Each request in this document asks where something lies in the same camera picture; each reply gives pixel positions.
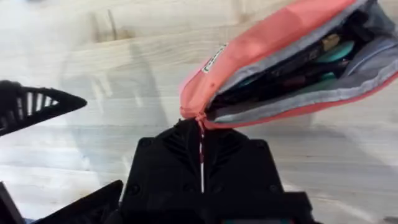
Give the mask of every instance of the coral pencil case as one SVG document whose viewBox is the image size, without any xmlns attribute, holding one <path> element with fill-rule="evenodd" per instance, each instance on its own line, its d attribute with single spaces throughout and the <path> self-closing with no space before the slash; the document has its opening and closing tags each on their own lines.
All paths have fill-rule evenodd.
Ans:
<svg viewBox="0 0 398 224">
<path fill-rule="evenodd" d="M 314 113 L 398 77 L 395 24 L 373 0 L 298 0 L 221 46 L 184 84 L 180 112 L 207 129 Z"/>
</svg>

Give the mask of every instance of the zipper pull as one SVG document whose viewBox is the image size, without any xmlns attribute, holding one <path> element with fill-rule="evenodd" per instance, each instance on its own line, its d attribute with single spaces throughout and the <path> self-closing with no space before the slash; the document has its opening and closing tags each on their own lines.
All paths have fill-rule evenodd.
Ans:
<svg viewBox="0 0 398 224">
<path fill-rule="evenodd" d="M 203 121 L 205 119 L 206 119 L 206 114 L 204 112 L 198 113 L 195 117 L 195 120 L 198 122 L 202 137 L 205 134 L 205 125 L 203 124 Z"/>
</svg>

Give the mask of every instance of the screw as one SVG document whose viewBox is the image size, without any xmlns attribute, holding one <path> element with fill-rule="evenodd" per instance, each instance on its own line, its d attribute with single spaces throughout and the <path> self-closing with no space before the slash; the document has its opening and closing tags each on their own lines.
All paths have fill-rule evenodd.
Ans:
<svg viewBox="0 0 398 224">
<path fill-rule="evenodd" d="M 142 146 L 142 147 L 148 147 L 151 144 L 152 144 L 151 139 L 141 139 L 141 141 L 140 141 L 140 146 Z"/>
<path fill-rule="evenodd" d="M 272 193 L 278 192 L 278 188 L 277 188 L 275 185 L 269 186 L 269 190 L 270 190 Z"/>
<path fill-rule="evenodd" d="M 131 186 L 129 193 L 131 195 L 137 195 L 140 192 L 141 188 L 139 187 L 138 184 L 134 184 L 133 186 Z"/>
<path fill-rule="evenodd" d="M 223 186 L 221 185 L 214 185 L 212 188 L 213 193 L 220 193 L 224 190 Z"/>
<path fill-rule="evenodd" d="M 185 192 L 194 192 L 194 191 L 195 191 L 195 189 L 194 189 L 190 184 L 185 184 L 185 185 L 182 187 L 182 189 L 183 189 L 183 191 L 185 191 Z"/>
<path fill-rule="evenodd" d="M 259 149 L 264 149 L 264 148 L 266 147 L 266 145 L 264 144 L 263 141 L 258 141 L 257 144 L 256 144 L 256 146 L 257 146 Z"/>
</svg>

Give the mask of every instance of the wooden floor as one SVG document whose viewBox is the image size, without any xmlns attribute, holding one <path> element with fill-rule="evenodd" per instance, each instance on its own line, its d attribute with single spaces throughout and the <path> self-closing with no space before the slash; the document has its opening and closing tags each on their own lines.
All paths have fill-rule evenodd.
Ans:
<svg viewBox="0 0 398 224">
<path fill-rule="evenodd" d="M 0 79 L 59 88 L 80 111 L 0 138 L 0 180 L 40 218 L 116 179 L 138 139 L 179 119 L 178 85 L 291 0 L 2 0 Z M 398 1 L 380 1 L 398 22 Z M 398 217 L 398 82 L 358 103 L 241 129 L 271 145 L 317 220 Z"/>
</svg>

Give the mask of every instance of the gray lining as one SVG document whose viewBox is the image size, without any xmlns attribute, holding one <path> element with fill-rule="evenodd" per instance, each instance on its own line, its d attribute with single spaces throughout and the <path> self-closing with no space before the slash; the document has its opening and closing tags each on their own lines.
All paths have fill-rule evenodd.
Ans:
<svg viewBox="0 0 398 224">
<path fill-rule="evenodd" d="M 372 29 L 379 37 L 358 52 L 346 69 L 345 74 L 343 74 L 336 83 L 332 84 L 332 86 L 322 91 L 314 91 L 301 95 L 292 94 L 269 101 L 243 103 L 222 108 L 208 114 L 208 119 L 216 123 L 245 123 L 257 121 L 303 106 L 354 98 L 382 85 L 388 78 L 398 72 L 398 37 L 397 34 L 394 33 L 395 24 L 384 14 L 375 0 L 359 0 L 347 10 L 353 12 L 355 9 L 365 11 L 370 15 L 366 23 L 367 28 Z M 348 17 L 349 14 L 346 14 L 346 12 L 347 11 L 338 15 L 324 27 L 300 39 L 281 52 L 269 58 L 265 58 L 259 62 L 258 65 L 250 65 L 242 68 L 236 73 L 239 76 L 242 75 L 242 77 L 236 77 L 236 74 L 234 74 L 231 81 L 236 83 L 236 81 L 246 78 L 247 76 L 245 75 L 254 74 L 253 71 L 255 70 L 253 69 L 260 68 L 256 66 L 273 66 L 285 59 L 284 57 L 290 57 L 296 54 L 299 49 L 301 49 L 302 45 L 311 44 L 311 42 L 307 41 L 316 41 L 317 38 L 319 39 L 321 36 L 326 35 L 327 32 L 335 27 L 332 25 L 335 24 L 335 21 L 342 22 Z"/>
<path fill-rule="evenodd" d="M 379 85 L 382 85 L 388 78 L 398 72 L 398 47 L 386 50 L 375 56 L 350 76 L 339 81 L 339 85 L 334 90 L 323 90 L 312 93 L 298 95 L 275 103 L 262 102 L 263 106 L 244 110 L 240 113 L 227 113 L 220 115 L 218 111 L 214 122 L 216 123 L 245 123 L 257 121 L 262 118 L 274 116 L 294 108 L 313 105 L 316 103 L 334 102 L 347 100 L 356 96 L 363 95 Z"/>
<path fill-rule="evenodd" d="M 271 66 L 274 66 L 277 63 L 295 55 L 297 52 L 306 49 L 311 44 L 315 43 L 316 41 L 327 35 L 327 33 L 329 33 L 329 31 L 331 31 L 333 28 L 338 27 L 348 16 L 350 16 L 355 10 L 359 9 L 361 6 L 364 6 L 368 1 L 373 0 L 357 0 L 350 7 L 347 7 L 343 12 L 331 19 L 325 25 L 311 32 L 309 35 L 302 37 L 300 40 L 294 42 L 293 44 L 269 57 L 266 57 L 252 65 L 248 65 L 239 69 L 235 74 L 228 78 L 228 81 L 218 90 L 216 94 L 223 93 L 235 84 L 244 80 L 246 77 L 261 72 Z"/>
</svg>

